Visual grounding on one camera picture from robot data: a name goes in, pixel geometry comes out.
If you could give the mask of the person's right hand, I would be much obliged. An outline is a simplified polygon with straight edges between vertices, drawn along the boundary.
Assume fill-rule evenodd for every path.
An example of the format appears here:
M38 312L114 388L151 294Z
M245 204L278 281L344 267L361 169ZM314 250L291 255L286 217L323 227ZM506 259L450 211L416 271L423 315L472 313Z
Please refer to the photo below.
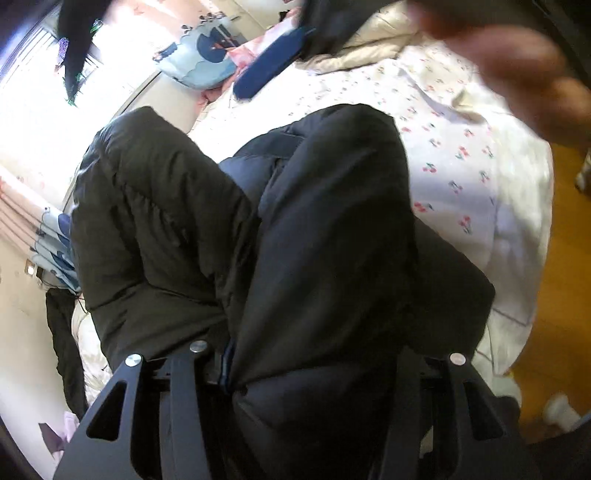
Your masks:
M421 30L474 63L485 85L539 137L590 148L590 89L568 75L553 41L517 26L464 26L417 2L408 12Z

